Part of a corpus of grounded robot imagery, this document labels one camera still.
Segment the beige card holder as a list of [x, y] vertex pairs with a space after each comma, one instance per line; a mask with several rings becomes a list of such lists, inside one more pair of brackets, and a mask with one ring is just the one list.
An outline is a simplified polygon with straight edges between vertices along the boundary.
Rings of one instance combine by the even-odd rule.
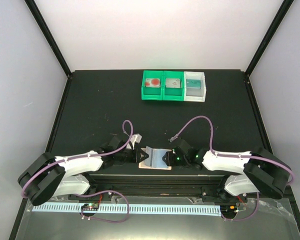
[[168, 169], [148, 167], [148, 166], [145, 165], [145, 162], [144, 162], [144, 161], [143, 161], [143, 162], [140, 162], [140, 163], [138, 164], [138, 167], [139, 167], [140, 169], [148, 169], [148, 170], [164, 170], [164, 171], [170, 171], [170, 170], [172, 169], [171, 166], [169, 166]]

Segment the blue credit card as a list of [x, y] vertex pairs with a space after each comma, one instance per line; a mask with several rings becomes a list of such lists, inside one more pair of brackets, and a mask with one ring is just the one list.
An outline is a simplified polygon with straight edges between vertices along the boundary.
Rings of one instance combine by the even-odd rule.
[[152, 166], [157, 169], [168, 169], [169, 166], [163, 160], [167, 152], [170, 152], [170, 150], [155, 148], [153, 150]]

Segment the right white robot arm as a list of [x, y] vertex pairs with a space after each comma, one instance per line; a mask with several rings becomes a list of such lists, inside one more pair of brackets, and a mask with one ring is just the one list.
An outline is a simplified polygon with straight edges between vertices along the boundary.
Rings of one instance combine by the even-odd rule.
[[227, 172], [229, 175], [217, 189], [218, 198], [224, 202], [248, 193], [261, 193], [279, 200], [292, 172], [286, 163], [262, 147], [245, 152], [224, 152], [194, 148], [181, 138], [163, 155], [162, 161], [169, 167]]

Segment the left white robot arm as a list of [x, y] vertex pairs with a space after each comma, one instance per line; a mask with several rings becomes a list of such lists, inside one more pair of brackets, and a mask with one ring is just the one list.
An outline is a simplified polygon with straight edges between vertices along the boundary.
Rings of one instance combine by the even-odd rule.
[[139, 164], [149, 157], [139, 143], [142, 137], [134, 134], [114, 136], [110, 142], [97, 150], [71, 156], [54, 156], [50, 152], [41, 154], [17, 179], [23, 198], [33, 206], [46, 203], [62, 195], [82, 195], [93, 199], [98, 192], [88, 177], [114, 164]]

